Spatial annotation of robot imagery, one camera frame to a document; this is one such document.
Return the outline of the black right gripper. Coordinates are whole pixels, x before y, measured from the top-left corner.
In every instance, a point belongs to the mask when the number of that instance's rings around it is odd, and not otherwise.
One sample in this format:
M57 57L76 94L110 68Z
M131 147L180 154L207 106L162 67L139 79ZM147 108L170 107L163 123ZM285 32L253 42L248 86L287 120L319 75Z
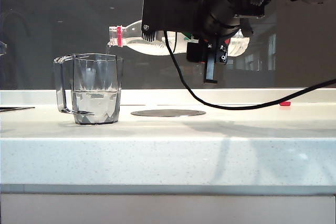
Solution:
M228 56L240 55L240 19L235 17L239 0L199 0L198 43L188 42L189 62L204 63L204 82L214 80L215 62L226 63Z

